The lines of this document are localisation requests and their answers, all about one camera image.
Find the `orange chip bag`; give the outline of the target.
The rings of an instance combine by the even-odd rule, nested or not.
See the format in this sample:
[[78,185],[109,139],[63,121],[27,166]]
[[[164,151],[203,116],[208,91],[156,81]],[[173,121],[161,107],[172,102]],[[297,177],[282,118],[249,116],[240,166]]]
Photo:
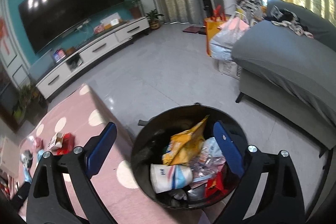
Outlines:
[[205,138],[203,132],[209,116],[205,116],[191,129],[170,138],[166,153],[162,156],[163,165],[186,165],[201,152]]

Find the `white paper cup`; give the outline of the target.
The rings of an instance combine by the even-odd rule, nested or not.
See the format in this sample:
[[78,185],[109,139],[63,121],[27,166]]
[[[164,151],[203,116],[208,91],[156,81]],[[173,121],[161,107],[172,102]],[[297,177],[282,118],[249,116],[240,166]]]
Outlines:
[[185,165],[150,166],[150,180],[155,193],[181,189],[193,182],[193,171]]

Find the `black round trash bin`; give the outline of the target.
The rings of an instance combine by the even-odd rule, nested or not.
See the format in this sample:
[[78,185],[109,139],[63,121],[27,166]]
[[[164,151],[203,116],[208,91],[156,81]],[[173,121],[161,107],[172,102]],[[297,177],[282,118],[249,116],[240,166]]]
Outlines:
[[221,110],[199,103],[175,107],[151,118],[136,137],[131,152],[131,170],[140,189],[157,204],[175,210],[201,209],[223,200],[239,185],[240,178],[225,164],[220,173],[224,189],[216,188],[208,195],[205,185],[195,189],[190,186],[179,189],[181,198],[174,197],[171,190],[156,193],[152,187],[150,166],[162,163],[162,155],[169,145],[170,137],[192,128],[207,115],[205,139],[213,136],[215,122],[222,121],[230,132],[236,134],[234,139],[240,137],[240,142],[247,146],[246,135],[236,120]]

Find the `blue knitted cloth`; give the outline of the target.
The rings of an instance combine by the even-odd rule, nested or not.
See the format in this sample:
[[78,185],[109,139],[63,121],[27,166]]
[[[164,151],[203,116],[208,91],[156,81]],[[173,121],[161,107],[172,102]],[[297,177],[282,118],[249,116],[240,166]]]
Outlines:
[[23,167],[23,174],[24,174],[25,182],[32,183],[33,178],[30,174],[30,169],[26,169],[25,167]]

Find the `black plastic bag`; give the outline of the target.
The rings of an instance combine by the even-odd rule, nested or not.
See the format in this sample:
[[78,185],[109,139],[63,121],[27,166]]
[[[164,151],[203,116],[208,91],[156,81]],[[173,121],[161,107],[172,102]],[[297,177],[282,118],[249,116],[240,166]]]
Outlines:
[[26,169],[30,169],[33,163],[33,154],[29,149],[24,150],[20,155],[20,161]]

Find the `white blue toothpaste box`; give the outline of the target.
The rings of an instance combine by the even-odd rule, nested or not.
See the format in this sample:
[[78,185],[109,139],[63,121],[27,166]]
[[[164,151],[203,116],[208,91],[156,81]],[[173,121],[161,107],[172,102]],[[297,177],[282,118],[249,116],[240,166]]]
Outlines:
[[63,146],[63,136],[61,132],[57,132],[50,140],[47,149],[49,151],[56,151]]

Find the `pink plastic bag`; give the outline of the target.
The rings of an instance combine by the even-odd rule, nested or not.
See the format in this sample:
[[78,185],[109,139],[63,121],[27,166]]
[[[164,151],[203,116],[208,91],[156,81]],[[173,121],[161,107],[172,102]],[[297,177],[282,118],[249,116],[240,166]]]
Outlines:
[[35,152],[38,152],[44,148],[43,140],[39,137],[32,137],[31,143],[32,143],[32,148]]

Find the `pink polka dot rug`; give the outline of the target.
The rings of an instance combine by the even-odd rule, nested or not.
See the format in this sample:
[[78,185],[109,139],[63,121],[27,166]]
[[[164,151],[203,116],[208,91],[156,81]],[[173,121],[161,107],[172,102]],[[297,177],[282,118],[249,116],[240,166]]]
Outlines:
[[48,112],[32,132],[45,144],[71,134],[65,155],[46,149],[32,166],[23,212],[28,223],[203,223],[201,210],[157,205],[135,182],[131,139],[96,93],[84,84]]

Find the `large plant left of cabinet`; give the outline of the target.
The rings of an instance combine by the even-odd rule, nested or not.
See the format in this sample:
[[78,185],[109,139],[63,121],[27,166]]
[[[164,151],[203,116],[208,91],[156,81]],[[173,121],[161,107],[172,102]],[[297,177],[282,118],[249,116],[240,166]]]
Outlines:
[[13,107],[13,118],[20,124],[29,121],[36,126],[47,113],[48,103],[37,87],[26,84],[19,88],[18,102]]

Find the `grey sofa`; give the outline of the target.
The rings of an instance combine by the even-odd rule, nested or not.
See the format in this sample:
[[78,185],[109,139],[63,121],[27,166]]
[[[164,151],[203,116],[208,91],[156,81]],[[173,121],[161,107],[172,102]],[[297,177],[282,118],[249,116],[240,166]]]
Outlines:
[[335,26],[310,10],[268,0],[267,16],[288,10],[313,35],[297,35],[266,19],[234,45],[242,68],[239,96],[249,96],[302,128],[326,150],[335,147]]

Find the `white grey plastic bag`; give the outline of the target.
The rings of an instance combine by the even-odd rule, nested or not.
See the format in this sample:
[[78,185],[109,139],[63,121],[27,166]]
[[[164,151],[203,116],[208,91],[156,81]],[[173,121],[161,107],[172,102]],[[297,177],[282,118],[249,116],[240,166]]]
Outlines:
[[231,62],[233,46],[248,29],[246,16],[236,11],[219,26],[219,32],[210,39],[210,56],[215,60]]

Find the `orange shopping bag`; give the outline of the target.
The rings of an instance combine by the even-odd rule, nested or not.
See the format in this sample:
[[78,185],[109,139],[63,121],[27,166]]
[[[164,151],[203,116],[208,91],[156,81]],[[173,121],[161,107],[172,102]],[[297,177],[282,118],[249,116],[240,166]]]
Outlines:
[[210,56],[210,40],[220,31],[220,26],[226,22],[226,15],[223,12],[221,5],[218,5],[213,14],[204,19],[206,28],[206,52]]

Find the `black television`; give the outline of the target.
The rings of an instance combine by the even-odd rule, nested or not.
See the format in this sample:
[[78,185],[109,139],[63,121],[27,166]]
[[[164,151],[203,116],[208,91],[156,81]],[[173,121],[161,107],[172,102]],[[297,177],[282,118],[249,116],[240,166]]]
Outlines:
[[73,26],[124,0],[24,0],[19,14],[35,53]]

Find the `white TV cabinet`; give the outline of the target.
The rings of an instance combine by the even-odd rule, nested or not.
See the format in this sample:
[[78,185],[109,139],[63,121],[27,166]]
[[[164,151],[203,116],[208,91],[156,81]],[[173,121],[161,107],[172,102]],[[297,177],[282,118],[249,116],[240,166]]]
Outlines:
[[80,46],[71,55],[57,63],[36,84],[45,99],[50,98],[70,79],[100,58],[129,42],[137,34],[149,30],[146,17],[123,22],[99,37]]

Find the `potted plant by cabinet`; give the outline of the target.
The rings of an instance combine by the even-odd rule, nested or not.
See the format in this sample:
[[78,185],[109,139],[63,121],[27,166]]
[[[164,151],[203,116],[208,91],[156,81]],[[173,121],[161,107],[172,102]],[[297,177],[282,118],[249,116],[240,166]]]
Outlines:
[[149,22],[149,26],[151,30],[157,30],[160,28],[160,19],[163,18],[164,15],[158,12],[157,9],[153,9],[150,12],[146,13],[146,18]]

